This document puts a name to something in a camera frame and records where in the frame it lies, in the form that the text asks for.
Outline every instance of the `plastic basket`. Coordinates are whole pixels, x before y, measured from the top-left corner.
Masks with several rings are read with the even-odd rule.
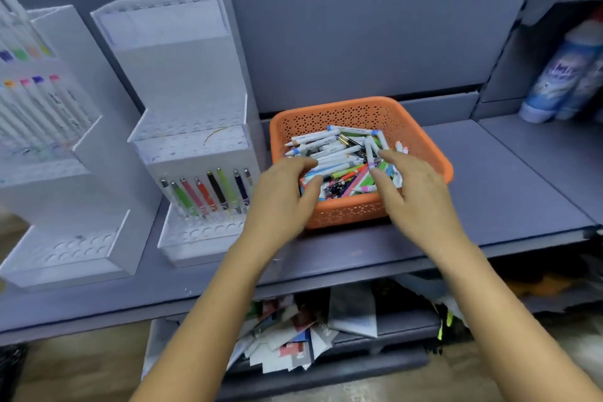
[[[452,164],[408,112],[389,97],[366,97],[323,105],[296,108],[278,113],[270,121],[273,162],[289,148],[294,135],[324,131],[328,124],[364,129],[381,129],[390,148],[396,140],[408,146],[410,154],[430,163],[446,183],[452,181]],[[320,201],[306,227],[309,229],[348,224],[386,216],[378,193],[358,194]]]

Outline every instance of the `green pen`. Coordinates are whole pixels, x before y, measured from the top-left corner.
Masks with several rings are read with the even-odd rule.
[[[224,174],[222,169],[220,169],[218,167],[216,169],[216,173],[218,174],[218,177],[220,178],[220,181],[222,183],[222,188],[224,188],[224,192],[226,193],[226,197],[228,197],[228,200],[230,200],[230,203],[235,208],[236,212],[239,214],[243,213],[241,208],[239,207],[238,200],[236,200],[235,193],[232,192],[232,189],[230,189],[230,184],[228,183],[228,178],[226,178],[226,175]]]
[[[199,216],[199,214],[197,213],[197,210],[195,210],[195,207],[193,207],[191,200],[188,198],[186,193],[180,188],[180,186],[178,186],[173,181],[170,183],[170,185],[171,185],[172,189],[174,190],[174,194],[176,195],[176,197],[178,198],[180,203],[182,203],[182,205],[185,206],[185,208],[189,211],[189,213],[193,216]]]

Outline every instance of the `pile of papers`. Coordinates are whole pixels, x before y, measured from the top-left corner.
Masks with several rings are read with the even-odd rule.
[[[254,302],[249,309],[228,368],[241,356],[262,372],[307,370],[333,347],[339,330],[377,337],[375,302],[368,284],[331,290],[329,321],[310,306],[298,305],[292,295]]]

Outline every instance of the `forearm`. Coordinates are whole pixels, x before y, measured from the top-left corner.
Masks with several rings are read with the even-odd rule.
[[[515,402],[603,399],[495,273],[482,251],[469,242],[462,245],[450,248],[457,256],[434,262],[505,398]]]
[[[214,400],[262,270],[244,246],[226,254],[132,401]]]

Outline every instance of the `red pen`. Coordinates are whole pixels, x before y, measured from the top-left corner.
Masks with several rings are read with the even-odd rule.
[[[191,187],[191,185],[186,181],[186,178],[180,178],[180,182],[185,187],[186,192],[191,197],[191,199],[197,204],[197,207],[201,210],[201,214],[203,216],[207,215],[207,208],[203,205],[203,202],[199,199],[199,197],[195,194],[195,191]]]
[[[212,208],[212,211],[218,211],[218,206],[216,205],[216,203],[212,199],[211,195],[209,195],[209,191],[203,185],[203,183],[201,183],[201,181],[200,181],[199,178],[195,177],[195,183],[197,183],[197,188],[201,192],[201,195],[203,196],[203,199],[205,199],[205,201],[208,203],[208,205]]]

